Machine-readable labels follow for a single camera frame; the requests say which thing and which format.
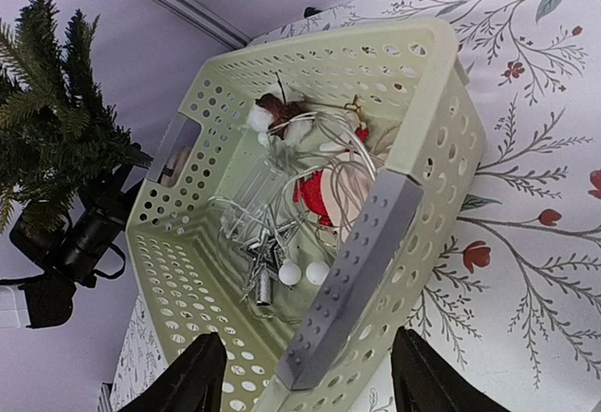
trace plastic basket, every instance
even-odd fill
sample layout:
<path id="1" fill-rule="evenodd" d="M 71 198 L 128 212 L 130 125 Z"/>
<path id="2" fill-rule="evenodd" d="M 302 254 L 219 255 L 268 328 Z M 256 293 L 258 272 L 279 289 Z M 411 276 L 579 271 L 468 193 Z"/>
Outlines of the plastic basket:
<path id="1" fill-rule="evenodd" d="M 485 134 L 439 20 L 324 32 L 209 60 L 140 190 L 127 227 L 137 280 L 167 361 L 200 333 L 229 358 L 225 411 L 346 411 L 388 354 L 473 179 Z M 243 123 L 275 70 L 308 98 L 359 94 L 373 120 L 402 120 L 386 170 L 302 322 L 257 320 L 239 303 L 207 199 L 232 197 L 263 148 Z M 157 183 L 191 119 L 202 131 L 171 188 Z"/>

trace black cable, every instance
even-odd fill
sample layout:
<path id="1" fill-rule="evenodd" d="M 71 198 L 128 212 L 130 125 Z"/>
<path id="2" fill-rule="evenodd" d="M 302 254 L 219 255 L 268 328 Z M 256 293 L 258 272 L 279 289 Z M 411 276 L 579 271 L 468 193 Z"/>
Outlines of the black cable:
<path id="1" fill-rule="evenodd" d="M 109 280 L 113 281 L 113 280 L 117 279 L 118 277 L 120 277 L 125 272 L 125 265 L 127 263 L 127 258 L 125 256 L 125 253 L 115 243 L 111 243 L 109 245 L 109 248 L 111 250 L 113 250 L 113 252 L 116 255 L 121 257 L 121 260 L 123 261 L 123 265 L 121 266 L 121 268 L 119 270 L 117 270 L 113 274 L 106 274 L 104 271 L 100 271 L 99 269 L 95 269 L 93 272 L 94 272 L 94 274 L 96 274 L 97 276 L 99 276 L 101 278 L 109 279 Z"/>

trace floral tablecloth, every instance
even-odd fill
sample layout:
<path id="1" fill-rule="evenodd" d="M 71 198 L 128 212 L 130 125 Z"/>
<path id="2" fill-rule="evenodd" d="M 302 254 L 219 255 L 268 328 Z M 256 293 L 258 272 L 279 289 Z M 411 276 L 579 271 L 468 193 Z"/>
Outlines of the floral tablecloth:
<path id="1" fill-rule="evenodd" d="M 354 0 L 255 43 L 420 16 L 455 28 L 488 144 L 408 323 L 512 411 L 589 411 L 601 399 L 601 0 Z M 164 370 L 144 308 L 114 406 Z M 394 410 L 386 359 L 352 412 Z"/>

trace table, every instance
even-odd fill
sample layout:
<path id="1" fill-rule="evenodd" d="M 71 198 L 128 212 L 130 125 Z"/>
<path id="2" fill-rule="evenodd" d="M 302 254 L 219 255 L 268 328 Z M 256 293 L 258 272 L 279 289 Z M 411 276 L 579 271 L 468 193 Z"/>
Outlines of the table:
<path id="1" fill-rule="evenodd" d="M 254 41 L 422 16 L 453 25 L 487 149 L 408 325 L 512 411 L 601 398 L 600 13 L 601 0 L 354 0 Z M 165 368 L 145 307 L 115 410 Z M 390 370 L 385 359 L 352 412 L 395 410 Z"/>

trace white ball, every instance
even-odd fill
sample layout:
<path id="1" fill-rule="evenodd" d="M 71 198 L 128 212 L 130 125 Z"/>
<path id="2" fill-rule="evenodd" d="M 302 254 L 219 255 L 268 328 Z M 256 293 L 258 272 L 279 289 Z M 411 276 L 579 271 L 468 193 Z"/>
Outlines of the white ball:
<path id="1" fill-rule="evenodd" d="M 301 281 L 302 272 L 297 264 L 289 261 L 289 259 L 285 259 L 284 264 L 280 267 L 280 271 L 278 271 L 278 277 L 282 284 L 292 286 Z"/>
<path id="2" fill-rule="evenodd" d="M 325 262 L 319 260 L 315 262 L 311 262 L 304 275 L 307 278 L 307 281 L 312 283 L 313 285 L 321 285 L 326 278 L 328 277 L 328 273 L 330 272 L 330 267 Z"/>

